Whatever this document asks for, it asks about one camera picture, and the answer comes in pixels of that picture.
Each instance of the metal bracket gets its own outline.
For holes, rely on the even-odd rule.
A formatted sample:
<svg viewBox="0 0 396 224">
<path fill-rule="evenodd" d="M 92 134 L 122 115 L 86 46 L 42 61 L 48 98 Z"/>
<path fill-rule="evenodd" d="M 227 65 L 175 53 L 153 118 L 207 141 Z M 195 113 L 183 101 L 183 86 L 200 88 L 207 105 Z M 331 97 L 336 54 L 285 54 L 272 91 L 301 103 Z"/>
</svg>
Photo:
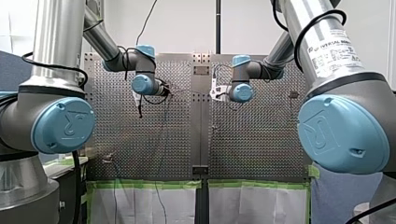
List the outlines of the metal bracket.
<svg viewBox="0 0 396 224">
<path fill-rule="evenodd" d="M 208 175 L 209 168 L 207 165 L 193 165 L 192 166 L 192 174 L 193 175 Z"/>
<path fill-rule="evenodd" d="M 290 91 L 289 98 L 290 99 L 297 99 L 300 96 L 300 93 L 297 91 Z"/>
<path fill-rule="evenodd" d="M 194 74 L 197 76 L 209 76 L 209 66 L 194 66 Z"/>
</svg>

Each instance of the gray fabric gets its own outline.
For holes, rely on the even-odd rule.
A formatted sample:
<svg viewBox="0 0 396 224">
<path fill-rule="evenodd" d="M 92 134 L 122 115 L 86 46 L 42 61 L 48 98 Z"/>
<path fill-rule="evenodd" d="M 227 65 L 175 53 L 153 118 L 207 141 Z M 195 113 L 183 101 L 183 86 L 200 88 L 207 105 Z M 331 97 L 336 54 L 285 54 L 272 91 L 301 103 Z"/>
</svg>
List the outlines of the gray fabric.
<svg viewBox="0 0 396 224">
<path fill-rule="evenodd" d="M 209 189 L 212 224 L 304 224 L 306 189 Z"/>
<path fill-rule="evenodd" d="M 0 91 L 17 91 L 30 76 L 32 65 L 21 57 L 0 51 Z"/>
<path fill-rule="evenodd" d="M 344 224 L 353 217 L 353 209 L 370 202 L 382 174 L 342 175 L 316 165 L 320 178 L 312 181 L 312 224 Z"/>
<path fill-rule="evenodd" d="M 196 189 L 162 189 L 159 192 L 168 224 L 194 224 Z M 91 224 L 123 223 L 165 223 L 155 189 L 97 189 L 93 193 Z"/>
</svg>

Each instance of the green tape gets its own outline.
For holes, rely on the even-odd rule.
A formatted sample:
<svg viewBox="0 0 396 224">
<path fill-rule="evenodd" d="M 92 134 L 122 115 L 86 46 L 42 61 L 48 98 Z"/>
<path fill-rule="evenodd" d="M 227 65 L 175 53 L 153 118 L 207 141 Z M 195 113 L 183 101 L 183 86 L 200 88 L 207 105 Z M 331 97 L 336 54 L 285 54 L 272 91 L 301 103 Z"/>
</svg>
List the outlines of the green tape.
<svg viewBox="0 0 396 224">
<path fill-rule="evenodd" d="M 319 179 L 320 178 L 320 170 L 318 169 L 318 167 L 316 167 L 314 165 L 309 165 L 308 166 L 308 175 L 311 177 L 314 177 L 315 179 Z"/>
<path fill-rule="evenodd" d="M 85 202 L 87 202 L 87 193 L 81 196 L 81 204 L 84 204 Z"/>
<path fill-rule="evenodd" d="M 200 189 L 201 181 L 148 181 L 118 179 L 90 181 L 87 183 L 90 189 Z"/>
<path fill-rule="evenodd" d="M 210 188 L 254 187 L 264 189 L 308 189 L 309 183 L 282 183 L 262 180 L 208 180 Z"/>
</svg>

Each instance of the robotic arm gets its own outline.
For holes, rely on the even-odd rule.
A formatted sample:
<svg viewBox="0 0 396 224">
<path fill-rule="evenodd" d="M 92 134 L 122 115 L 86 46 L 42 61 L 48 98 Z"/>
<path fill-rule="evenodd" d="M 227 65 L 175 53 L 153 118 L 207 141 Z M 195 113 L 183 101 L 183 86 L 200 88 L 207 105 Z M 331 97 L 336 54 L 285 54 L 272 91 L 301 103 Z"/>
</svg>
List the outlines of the robotic arm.
<svg viewBox="0 0 396 224">
<path fill-rule="evenodd" d="M 363 67 L 342 25 L 346 15 L 334 9 L 339 2 L 273 1 L 289 30 L 263 62 L 235 56 L 232 86 L 213 81 L 212 98 L 225 101 L 224 92 L 234 102 L 251 100 L 249 80 L 282 78 L 294 51 L 309 88 L 298 124 L 309 157 L 337 173 L 395 171 L 396 98 L 381 74 Z"/>
<path fill-rule="evenodd" d="M 154 76 L 153 47 L 121 53 L 84 1 L 38 1 L 32 75 L 17 93 L 0 92 L 0 217 L 5 223 L 58 223 L 59 186 L 47 179 L 37 152 L 73 152 L 92 134 L 95 116 L 78 83 L 83 36 L 107 71 L 136 71 L 136 93 L 168 93 Z"/>
<path fill-rule="evenodd" d="M 165 96 L 169 90 L 166 83 L 155 78 L 155 52 L 152 46 L 136 46 L 134 51 L 121 52 L 104 29 L 101 20 L 85 6 L 84 38 L 103 59 L 109 72 L 136 71 L 132 82 L 134 92 L 141 95 Z"/>
</svg>

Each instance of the vertical metal post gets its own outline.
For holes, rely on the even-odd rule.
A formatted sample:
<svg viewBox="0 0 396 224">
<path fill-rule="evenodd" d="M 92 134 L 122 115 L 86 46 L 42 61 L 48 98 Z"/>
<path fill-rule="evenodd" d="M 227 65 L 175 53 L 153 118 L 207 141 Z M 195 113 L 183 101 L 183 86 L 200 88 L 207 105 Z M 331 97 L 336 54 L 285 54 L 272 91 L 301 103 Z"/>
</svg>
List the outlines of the vertical metal post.
<svg viewBox="0 0 396 224">
<path fill-rule="evenodd" d="M 33 60 L 38 63 L 79 67 L 84 1 L 40 0 L 38 2 Z M 78 72 L 34 66 L 22 86 L 45 86 L 81 91 Z"/>
<path fill-rule="evenodd" d="M 216 0 L 216 54 L 221 54 L 221 0 Z"/>
</svg>

